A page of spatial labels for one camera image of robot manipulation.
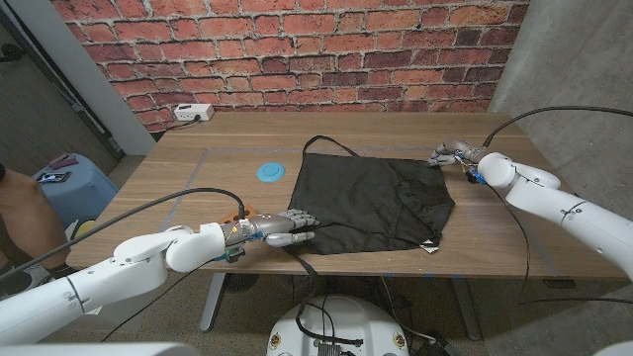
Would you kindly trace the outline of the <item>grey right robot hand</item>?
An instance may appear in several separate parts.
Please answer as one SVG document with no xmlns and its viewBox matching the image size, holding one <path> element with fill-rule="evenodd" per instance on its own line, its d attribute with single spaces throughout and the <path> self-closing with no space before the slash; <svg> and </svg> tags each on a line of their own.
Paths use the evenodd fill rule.
<svg viewBox="0 0 633 356">
<path fill-rule="evenodd" d="M 463 140 L 449 139 L 434 149 L 428 163 L 431 166 L 445 166 L 455 164 L 459 159 L 479 163 L 487 154 L 484 147 Z"/>
</svg>

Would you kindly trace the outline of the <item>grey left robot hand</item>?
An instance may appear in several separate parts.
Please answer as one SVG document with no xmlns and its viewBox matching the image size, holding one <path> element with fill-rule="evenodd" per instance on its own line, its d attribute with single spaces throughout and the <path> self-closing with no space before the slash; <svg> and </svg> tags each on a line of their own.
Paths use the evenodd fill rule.
<svg viewBox="0 0 633 356">
<path fill-rule="evenodd" d="M 314 238 L 312 228 L 318 225 L 319 221 L 305 211 L 287 210 L 222 223 L 221 229 L 228 256 L 237 258 L 247 241 L 263 240 L 272 247 L 285 247 Z"/>
</svg>

